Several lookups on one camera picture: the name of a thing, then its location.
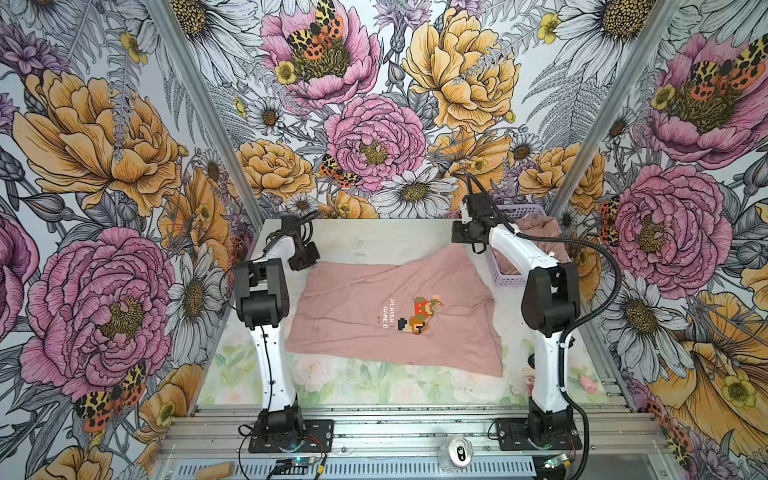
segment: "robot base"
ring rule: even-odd
[[[301,442],[295,432],[267,433],[263,429],[254,433],[248,444],[250,453],[321,453],[330,452],[333,446],[333,420],[304,420],[304,436],[313,435],[322,442]]]
[[[571,425],[571,431],[576,432],[576,426]],[[578,433],[575,435],[566,435],[564,433],[554,434],[547,437],[546,445],[536,445],[530,440],[528,431],[528,419],[497,419],[496,435],[498,438],[498,447],[503,452],[541,452],[541,455],[548,455],[549,450],[581,449],[581,439]]]

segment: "pink peony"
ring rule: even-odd
[[[646,121],[634,129],[638,143],[676,161],[697,162],[713,170],[752,150],[768,134],[768,74],[742,91],[724,88],[706,101],[690,96],[691,65],[698,61],[721,65],[748,45],[732,47],[731,41],[718,45],[714,36],[706,40],[696,34],[680,49],[656,81],[657,94]]]
[[[344,103],[358,93],[370,91],[379,74],[381,48],[377,35],[368,36],[366,27],[361,27],[360,18],[354,8],[347,13],[341,3],[334,0],[333,4],[336,14],[343,20],[340,47],[344,55],[338,51],[333,53],[338,54],[340,58],[348,55],[349,60],[338,60],[334,65],[327,65],[328,69],[333,69],[336,73],[343,71],[343,74],[302,78],[300,71],[296,70],[296,80],[287,84],[286,88],[301,107],[320,109],[326,104]],[[286,38],[295,31],[309,29],[310,23],[314,21],[314,6],[308,14],[296,11],[294,16],[288,16],[280,11],[278,16],[266,15],[260,30],[264,42],[261,48],[267,52],[267,55],[263,56],[264,64],[269,68],[277,67],[281,61],[296,64],[294,52]],[[320,62],[325,61],[326,59],[321,59],[314,62],[320,65]]]
[[[725,261],[733,231],[715,180],[691,165],[648,165],[623,192],[616,215],[622,267],[679,299],[706,285]]]
[[[35,241],[14,217],[0,212],[0,341],[11,332],[24,305],[24,284],[38,268]]]
[[[422,122],[410,108],[378,95],[357,97],[325,123],[328,154],[360,176],[359,187],[381,190],[383,181],[424,161]]]
[[[29,289],[35,332],[22,351],[22,378],[62,387],[78,399],[118,384],[138,363],[160,368],[174,268],[135,230],[114,227],[75,241],[45,264]]]

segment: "pink cloth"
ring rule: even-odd
[[[560,225],[558,225],[558,220],[554,217],[547,217],[546,215],[539,214],[528,214],[523,218],[515,220],[515,223],[518,225],[518,227],[520,227],[520,231],[522,233],[527,233],[533,237],[560,236]],[[539,242],[536,243],[536,245],[538,245],[538,247],[546,253],[554,252],[554,258],[560,260],[561,262],[565,263],[571,261],[571,259],[568,258],[568,252],[565,251],[565,245],[563,245],[562,242]],[[518,269],[512,265],[512,262],[510,262],[503,253],[499,252],[495,248],[492,248],[491,250],[493,250],[493,256],[496,258],[498,271],[501,272],[502,275],[520,274]]]
[[[502,376],[493,306],[463,245],[406,265],[318,263],[286,348]]]

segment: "floral table surface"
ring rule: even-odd
[[[256,250],[279,226],[267,220]],[[407,263],[429,255],[450,242],[450,220],[316,220],[313,242],[325,261],[341,263]],[[410,366],[334,356],[288,353],[293,383],[302,405],[464,405],[528,403],[534,371],[531,331],[520,315],[521,287],[496,287],[484,256],[469,255],[478,275],[496,299],[494,327],[502,338],[502,377],[441,366]],[[296,311],[306,275],[286,272],[290,314]],[[571,396],[579,403],[609,403],[578,332],[568,357]],[[252,405],[261,402],[256,348],[233,311],[227,318],[216,353],[198,396],[202,405]]]
[[[500,331],[503,376],[470,373],[441,366],[412,366],[326,355],[289,353],[293,383],[304,406],[321,405],[462,405],[528,404],[533,352],[519,328]],[[580,404],[608,403],[583,342],[577,340],[569,358],[571,396]],[[211,363],[198,405],[261,403],[256,348],[242,323],[231,316]]]

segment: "black cable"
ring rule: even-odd
[[[496,206],[496,202],[491,199],[491,196],[488,194],[488,191],[483,187],[483,185],[480,183],[480,180],[475,177],[473,174],[466,174],[466,177],[468,180],[467,191],[469,194],[472,194],[472,183],[474,182],[477,184],[477,186],[480,188],[480,191],[485,194],[485,196],[488,198],[488,201],[491,204],[491,208],[493,209],[494,213],[498,216],[498,219],[504,224],[504,226],[512,232],[514,235],[524,238],[526,240],[534,241],[534,242],[562,242],[562,243],[572,243],[575,245],[582,245],[583,247],[591,248],[592,250],[597,251],[600,255],[605,257],[609,264],[611,265],[611,268],[614,271],[614,287],[611,290],[611,293],[608,295],[608,298],[605,299],[603,303],[600,304],[596,309],[592,310],[588,314],[584,315],[580,319],[573,322],[569,327],[567,327],[560,335],[560,349],[558,350],[558,383],[560,386],[561,394],[563,395],[563,399],[568,403],[568,405],[571,406],[574,410],[576,410],[579,415],[581,415],[581,419],[583,422],[583,430],[584,430],[584,442],[582,446],[582,453],[581,453],[581,461],[579,462],[579,466],[576,469],[576,472],[571,477],[570,480],[578,480],[581,477],[581,474],[584,473],[584,469],[587,467],[587,458],[589,456],[589,420],[587,418],[587,413],[584,411],[583,408],[581,408],[574,400],[568,395],[568,392],[566,391],[565,387],[565,350],[568,347],[568,344],[566,343],[566,339],[568,338],[568,335],[573,333],[575,329],[577,329],[579,326],[584,325],[589,320],[595,318],[597,315],[600,315],[603,313],[613,302],[616,300],[616,297],[618,296],[619,292],[621,291],[621,267],[619,266],[616,259],[614,259],[614,256],[609,252],[606,248],[596,245],[592,242],[587,242],[585,240],[578,240],[574,238],[560,238],[560,237],[533,237],[532,235],[526,235],[525,233],[517,233],[515,230],[511,227],[509,222],[507,221],[506,215],[498,209]]]
[[[247,429],[250,429],[250,432],[248,432],[247,434],[243,435],[243,433],[240,431],[240,429],[242,429],[243,427],[245,427]],[[245,480],[250,480],[250,478],[248,478],[248,475],[246,475],[245,470],[243,469],[243,458],[240,455],[240,453],[243,451],[243,445],[245,445],[245,441],[248,440],[248,437],[253,438],[253,430],[254,429],[255,429],[254,427],[252,427],[250,425],[245,425],[245,424],[242,424],[239,427],[237,427],[237,433],[239,433],[239,434],[241,434],[243,436],[243,441],[240,442],[240,448],[237,449],[237,464],[240,466],[240,473],[243,474],[243,477],[245,477]]]
[[[270,399],[266,404],[266,410],[269,412],[270,408],[272,408],[272,388],[275,382],[272,380],[272,364],[270,363],[270,349],[266,345],[266,333],[264,333],[264,326],[259,325],[259,328],[261,328],[261,338],[264,341],[264,353],[266,354],[266,367],[270,371]]]
[[[488,431],[485,433],[485,436],[488,437],[488,440],[498,440],[498,435],[496,435],[496,437],[491,437],[491,429],[494,425],[496,425],[496,423],[498,423],[498,419],[494,419],[494,421],[491,422],[491,426],[488,427]]]

